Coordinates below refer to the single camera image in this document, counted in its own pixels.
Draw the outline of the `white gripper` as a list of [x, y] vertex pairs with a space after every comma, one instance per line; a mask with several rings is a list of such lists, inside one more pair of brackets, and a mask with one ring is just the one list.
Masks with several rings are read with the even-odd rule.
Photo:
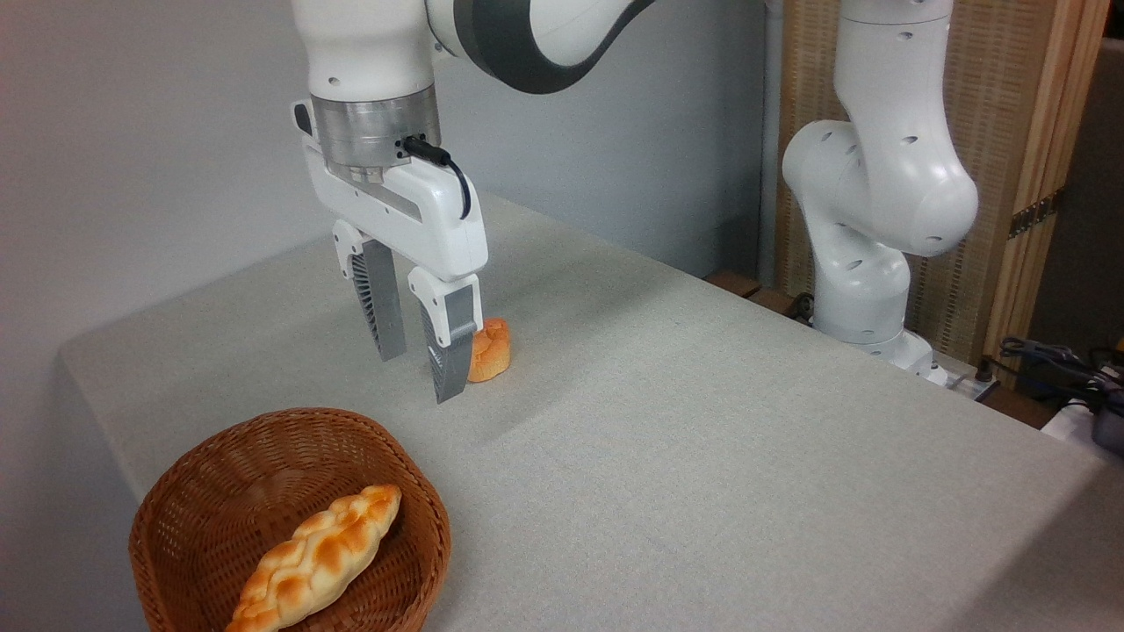
[[422, 305], [435, 399], [454, 399], [465, 390], [473, 338], [483, 327], [472, 273], [486, 267], [489, 252], [474, 184], [422, 160], [386, 169], [382, 183], [355, 183], [329, 171], [312, 137], [303, 137], [302, 148], [314, 192], [339, 217], [333, 226], [339, 269], [357, 294], [378, 355], [389, 363], [407, 351], [395, 251], [418, 265], [407, 279]]

